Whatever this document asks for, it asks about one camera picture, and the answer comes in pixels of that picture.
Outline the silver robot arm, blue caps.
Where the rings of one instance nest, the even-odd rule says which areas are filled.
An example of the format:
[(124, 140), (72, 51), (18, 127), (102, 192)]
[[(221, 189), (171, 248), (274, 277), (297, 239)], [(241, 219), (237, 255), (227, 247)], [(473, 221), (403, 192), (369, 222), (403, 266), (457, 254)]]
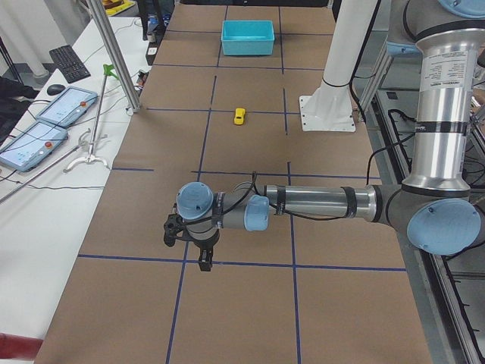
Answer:
[(474, 68), (484, 42), (482, 1), (394, 1), (388, 49), (422, 56), (411, 173), (398, 185), (324, 188), (258, 186), (214, 193), (201, 182), (184, 185), (164, 224), (164, 242), (194, 243), (199, 267), (210, 271), (223, 228), (263, 231), (270, 215), (313, 221), (362, 218), (406, 235), (439, 256), (460, 253), (484, 231), (484, 214), (469, 200), (462, 169)]

